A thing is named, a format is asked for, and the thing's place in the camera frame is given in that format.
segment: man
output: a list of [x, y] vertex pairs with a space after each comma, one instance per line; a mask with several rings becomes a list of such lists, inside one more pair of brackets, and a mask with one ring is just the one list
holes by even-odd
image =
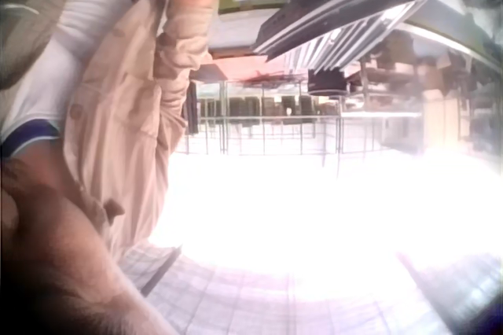
[[[140, 0], [90, 60], [64, 138], [12, 146], [33, 132], [57, 135], [39, 118], [2, 145], [15, 150], [1, 171], [2, 311], [13, 321], [24, 312], [17, 329], [175, 333], [114, 259], [149, 236], [163, 208], [189, 71], [207, 52], [214, 3]], [[156, 37], [163, 9], [168, 20]]]
[[[2, 143], [4, 156], [87, 214], [116, 259], [150, 235], [163, 209], [189, 72], [207, 54], [215, 1], [139, 0], [90, 59], [63, 139], [32, 116]], [[163, 9], [168, 21], [156, 37]]]

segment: shirt pocket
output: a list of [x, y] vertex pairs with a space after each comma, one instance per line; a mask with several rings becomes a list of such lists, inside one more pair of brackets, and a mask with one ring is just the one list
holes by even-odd
[[113, 117], [133, 131], [156, 138], [160, 95], [160, 87], [154, 81], [126, 73], [113, 94]]

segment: blue stripe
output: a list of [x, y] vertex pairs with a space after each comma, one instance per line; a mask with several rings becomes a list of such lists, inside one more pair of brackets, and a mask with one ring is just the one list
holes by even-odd
[[0, 146], [3, 158], [10, 158], [23, 145], [36, 138], [59, 138], [60, 132], [49, 121], [43, 119], [30, 120], [9, 134]]

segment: shirt sleeve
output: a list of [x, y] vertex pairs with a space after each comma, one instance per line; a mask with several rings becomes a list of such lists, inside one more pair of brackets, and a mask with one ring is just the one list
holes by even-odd
[[170, 8], [157, 38], [153, 75], [161, 89], [158, 147], [173, 153], [185, 132], [182, 106], [189, 73], [197, 70], [207, 53], [211, 8]]

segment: beige shirt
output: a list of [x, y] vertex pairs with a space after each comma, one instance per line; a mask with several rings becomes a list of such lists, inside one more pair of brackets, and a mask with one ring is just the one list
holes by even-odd
[[185, 132], [189, 72], [207, 53], [213, 10], [166, 3], [133, 6], [103, 40], [68, 106], [64, 158], [73, 178], [101, 206], [112, 200], [125, 211], [107, 239], [116, 259], [151, 234], [163, 210], [168, 159]]

